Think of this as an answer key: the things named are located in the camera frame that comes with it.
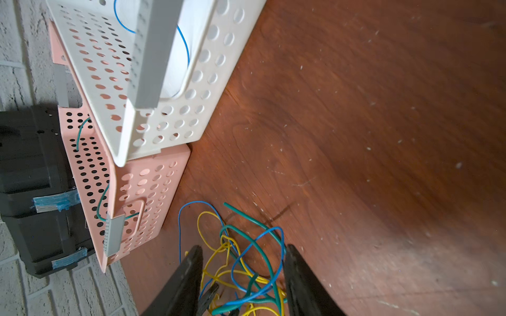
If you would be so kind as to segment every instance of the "basket hole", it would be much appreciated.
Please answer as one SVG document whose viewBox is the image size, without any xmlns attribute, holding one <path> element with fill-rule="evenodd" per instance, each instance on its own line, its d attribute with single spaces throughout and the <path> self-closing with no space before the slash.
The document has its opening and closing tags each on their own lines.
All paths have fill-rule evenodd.
<svg viewBox="0 0 506 316">
<path fill-rule="evenodd" d="M 163 136 L 162 135 L 158 135 L 157 137 L 155 137 L 153 139 L 153 143 L 154 144 L 160 144 L 162 141 L 163 141 Z"/>
<path fill-rule="evenodd" d="M 144 145 L 146 143 L 146 140 L 144 140 L 144 138 L 139 138 L 139 139 L 136 139 L 132 145 L 134 145 L 135 147 L 141 147 L 142 145 Z"/>
<path fill-rule="evenodd" d="M 215 40 L 218 38 L 218 35 L 220 34 L 220 29 L 216 25 L 211 25 L 209 27 L 209 30 L 207 31 L 207 39 L 209 40 Z"/>
<path fill-rule="evenodd" d="M 178 120 L 176 121 L 176 123 L 174 124 L 174 127 L 175 128 L 180 128 L 180 127 L 183 127 L 183 125 L 185 124 L 185 121 L 183 120 Z"/>
<path fill-rule="evenodd" d="M 164 130 L 168 127 L 168 123 L 167 122 L 161 122 L 157 127 L 156 129 L 158 130 Z"/>
<path fill-rule="evenodd" d="M 195 70 L 195 71 L 193 72 L 193 75 L 191 76 L 191 81 L 193 81 L 193 82 L 199 82 L 199 81 L 201 81 L 201 80 L 202 80 L 202 77 L 203 77 L 203 76 L 204 76 L 204 75 L 203 75 L 202 71 L 200 71 L 200 70 Z"/>
<path fill-rule="evenodd" d="M 237 9 L 234 13 L 234 22 L 239 24 L 244 20 L 244 9 Z"/>
<path fill-rule="evenodd" d="M 235 35 L 234 33 L 228 33 L 225 35 L 225 39 L 223 40 L 223 44 L 225 46 L 230 46 L 234 43 Z"/>
<path fill-rule="evenodd" d="M 189 99 L 193 99 L 195 97 L 195 95 L 197 94 L 197 91 L 195 91 L 194 89 L 189 89 L 188 91 L 186 91 L 185 93 L 185 98 L 187 100 Z"/>
<path fill-rule="evenodd" d="M 215 82 L 216 82 L 216 80 L 218 80 L 218 75 L 214 73 L 214 74 L 212 74 L 212 75 L 209 77 L 209 79 L 207 80 L 207 82 L 208 82 L 209 84 L 213 84 L 213 83 L 215 83 Z"/>
<path fill-rule="evenodd" d="M 162 115 L 171 115 L 172 112 L 174 112 L 174 108 L 170 105 L 167 105 L 165 106 L 162 110 L 161 110 L 161 114 Z"/>
<path fill-rule="evenodd" d="M 220 67 L 222 66 L 224 63 L 225 63 L 225 55 L 221 54 L 218 56 L 218 58 L 216 58 L 216 66 Z"/>
<path fill-rule="evenodd" d="M 216 5 L 216 13 L 224 15 L 228 11 L 228 0 L 219 0 Z"/>
<path fill-rule="evenodd" d="M 188 114 L 188 112 L 190 112 L 190 107 L 187 105 L 185 105 L 181 109 L 179 109 L 179 114 L 181 114 L 181 115 Z"/>
<path fill-rule="evenodd" d="M 209 50 L 202 50 L 200 52 L 200 56 L 198 57 L 198 61 L 205 63 L 209 61 L 209 58 L 211 58 L 211 52 Z"/>
<path fill-rule="evenodd" d="M 209 90 L 206 90 L 204 91 L 204 93 L 202 93 L 202 100 L 206 100 L 206 99 L 209 99 L 209 97 L 211 96 L 211 91 Z"/>
<path fill-rule="evenodd" d="M 135 130 L 139 133 L 145 133 L 149 130 L 149 125 L 146 124 L 146 123 L 142 123 L 140 125 L 138 125 Z"/>
</svg>

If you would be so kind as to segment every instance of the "brick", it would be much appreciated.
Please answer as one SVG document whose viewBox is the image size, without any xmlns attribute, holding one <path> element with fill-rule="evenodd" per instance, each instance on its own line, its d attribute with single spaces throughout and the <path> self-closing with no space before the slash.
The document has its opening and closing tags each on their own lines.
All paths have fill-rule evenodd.
<svg viewBox="0 0 506 316">
<path fill-rule="evenodd" d="M 22 282 L 18 260 L 0 265 L 0 315 L 26 315 Z"/>
<path fill-rule="evenodd" d="M 118 309 L 114 314 L 111 314 L 111 316 L 127 316 L 127 314 L 125 314 L 125 310 L 122 308 Z"/>
<path fill-rule="evenodd" d="M 31 105 L 26 70 L 0 66 L 0 110 L 19 110 Z"/>
<path fill-rule="evenodd" d="M 23 44 L 26 48 L 34 102 L 56 104 L 53 62 L 48 33 L 49 11 L 44 0 L 19 2 Z"/>
<path fill-rule="evenodd" d="M 125 309 L 125 314 L 127 316 L 138 316 L 137 308 L 135 307 L 134 298 L 132 297 L 132 293 L 130 291 L 130 287 L 128 286 L 127 278 L 125 277 L 125 273 L 123 271 L 123 267 L 116 261 L 111 264 L 109 268 L 114 275 L 114 279 L 116 280 L 116 285 L 118 286 L 118 290 L 122 295 L 123 305 Z"/>
<path fill-rule="evenodd" d="M 0 59 L 21 62 L 21 38 L 13 0 L 0 0 Z"/>
<path fill-rule="evenodd" d="M 91 260 L 91 269 L 95 276 L 95 282 L 100 289 L 102 297 L 102 305 L 105 313 L 109 315 L 121 306 L 121 298 L 116 288 L 111 269 L 107 268 L 106 273 L 102 273 L 98 265 L 97 257 L 94 256 Z"/>
<path fill-rule="evenodd" d="M 32 294 L 38 290 L 43 289 L 44 287 L 49 285 L 49 278 L 45 277 L 42 279 L 36 278 L 34 276 L 29 275 L 25 270 L 25 264 L 23 261 L 19 261 L 21 265 L 21 275 L 23 276 L 23 282 L 25 286 L 26 295 Z"/>
<path fill-rule="evenodd" d="M 11 233 L 5 223 L 0 223 L 0 261 L 14 256 L 18 253 Z"/>
<path fill-rule="evenodd" d="M 79 261 L 77 263 L 77 267 L 75 267 L 74 269 L 75 270 L 79 270 L 81 269 L 82 267 L 84 267 L 85 265 L 87 265 L 88 263 L 90 263 L 90 258 L 84 258 L 83 260 Z"/>
<path fill-rule="evenodd" d="M 79 316 L 79 305 L 69 271 L 60 270 L 49 276 L 53 285 L 53 301 L 58 316 Z"/>
<path fill-rule="evenodd" d="M 99 316 L 104 315 L 100 294 L 93 280 L 93 274 L 90 268 L 84 268 L 72 272 L 75 283 L 79 305 L 84 315 Z"/>
<path fill-rule="evenodd" d="M 36 316 L 56 316 L 51 303 L 50 291 L 45 291 L 28 300 L 28 313 Z"/>
</svg>

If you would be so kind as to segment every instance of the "plastic basket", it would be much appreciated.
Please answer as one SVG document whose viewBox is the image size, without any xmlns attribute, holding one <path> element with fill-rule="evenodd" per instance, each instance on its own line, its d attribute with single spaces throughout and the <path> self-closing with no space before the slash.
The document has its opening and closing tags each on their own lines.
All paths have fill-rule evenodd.
<svg viewBox="0 0 506 316">
<path fill-rule="evenodd" d="M 213 0 L 178 95 L 133 113 L 125 111 L 133 41 L 114 16 L 113 0 L 104 6 L 98 0 L 47 3 L 95 123 L 114 162 L 123 166 L 200 139 L 265 0 Z"/>
<path fill-rule="evenodd" d="M 59 44 L 53 24 L 49 29 L 53 61 L 65 65 L 68 55 Z M 71 64 L 68 66 L 76 80 L 74 68 Z M 61 136 L 98 262 L 105 272 L 107 265 L 158 235 L 188 162 L 190 149 L 186 144 L 165 148 L 159 154 L 130 160 L 124 167 L 117 167 L 77 80 L 76 85 L 82 96 L 82 107 L 58 109 Z M 79 126 L 88 117 L 91 122 L 83 126 L 76 151 Z M 138 216 L 125 221 L 120 251 L 110 257 L 105 256 L 103 246 L 106 223 L 96 218 L 96 208 L 107 185 L 109 189 L 99 210 L 103 218 L 107 217 L 107 212 L 111 212 L 110 217 L 139 212 Z"/>
</svg>

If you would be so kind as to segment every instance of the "blue wire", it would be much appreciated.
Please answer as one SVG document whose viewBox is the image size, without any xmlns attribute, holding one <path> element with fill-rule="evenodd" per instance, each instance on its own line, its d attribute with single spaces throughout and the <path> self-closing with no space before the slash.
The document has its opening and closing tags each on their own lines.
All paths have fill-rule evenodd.
<svg viewBox="0 0 506 316">
<path fill-rule="evenodd" d="M 125 29 L 127 30 L 128 32 L 130 33 L 133 33 L 135 34 L 135 31 L 132 31 L 130 30 L 129 28 L 127 28 L 120 20 L 119 20 L 119 17 L 118 17 L 118 12 L 116 11 L 116 2 L 118 0 L 114 0 L 114 15 L 116 17 L 116 20 L 118 20 L 118 23 Z M 181 35 L 181 38 L 183 39 L 183 43 L 185 44 L 185 47 L 186 47 L 186 57 L 188 58 L 188 66 L 190 65 L 190 51 L 188 50 L 188 45 L 186 44 L 186 40 L 185 40 L 185 37 L 183 36 L 183 33 L 181 32 L 181 29 L 179 28 L 179 25 L 177 26 L 177 29 L 178 29 L 178 32 L 179 32 L 179 35 Z"/>
<path fill-rule="evenodd" d="M 193 202 L 188 202 L 186 203 L 185 205 L 181 206 L 181 208 L 179 209 L 179 214 L 178 214 L 178 228 L 179 228 L 179 263 L 181 263 L 181 211 L 183 210 L 183 208 L 185 208 L 186 206 L 190 205 L 190 204 L 193 204 L 193 203 L 202 203 L 202 204 L 205 204 L 207 206 L 209 206 L 210 208 L 213 209 L 213 211 L 215 212 L 215 214 L 218 216 L 218 218 L 220 219 L 220 223 L 223 226 L 225 226 L 225 223 L 223 223 L 223 220 L 221 219 L 221 216 L 220 214 L 218 213 L 218 211 L 215 209 L 214 206 L 212 206 L 211 204 L 205 202 L 205 201 L 193 201 Z"/>
<path fill-rule="evenodd" d="M 225 303 L 224 305 L 243 305 L 244 303 L 247 303 L 249 301 L 251 301 L 252 299 L 254 298 L 257 298 L 261 295 L 264 295 L 266 294 L 268 291 L 271 290 L 272 288 L 272 285 L 274 284 L 274 282 L 276 282 L 276 280 L 278 279 L 279 275 L 281 274 L 281 270 L 283 269 L 283 258 L 285 256 L 285 246 L 284 246 L 284 232 L 283 232 L 283 229 L 281 229 L 281 227 L 272 227 L 268 230 L 266 230 L 265 232 L 261 233 L 256 239 L 255 241 L 257 241 L 258 239 L 262 238 L 263 236 L 265 236 L 266 234 L 270 233 L 271 231 L 274 231 L 274 230 L 279 230 L 281 231 L 281 261 L 279 263 L 279 268 L 278 268 L 278 271 L 276 272 L 276 274 L 274 275 L 274 277 L 271 279 L 271 281 L 269 281 L 269 283 L 267 283 L 260 291 L 252 294 L 251 296 L 248 296 L 248 297 L 245 297 L 245 298 L 242 298 L 240 300 L 236 300 L 236 301 L 230 301 L 230 302 L 227 302 Z M 237 265 L 238 262 L 240 262 L 241 258 L 248 252 L 249 249 L 251 249 L 251 247 L 253 246 L 253 244 L 250 244 L 245 250 L 243 253 L 241 253 L 241 255 L 239 257 L 237 257 L 237 259 L 235 260 L 234 264 L 232 265 L 232 271 L 230 273 L 230 276 L 232 278 L 232 280 L 234 280 L 234 269 L 235 269 L 235 266 Z M 243 291 L 246 291 L 246 289 L 243 289 L 243 287 L 239 286 L 239 288 Z"/>
</svg>

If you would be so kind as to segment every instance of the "wooden floor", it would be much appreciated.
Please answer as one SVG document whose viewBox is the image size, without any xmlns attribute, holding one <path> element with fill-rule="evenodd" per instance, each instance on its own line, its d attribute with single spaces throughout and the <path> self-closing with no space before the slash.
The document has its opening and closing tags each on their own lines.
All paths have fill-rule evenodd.
<svg viewBox="0 0 506 316">
<path fill-rule="evenodd" d="M 504 315 L 505 7 L 268 0 L 163 231 L 121 260 L 139 312 L 204 200 L 252 236 L 223 202 L 282 227 L 348 315 Z"/>
</svg>

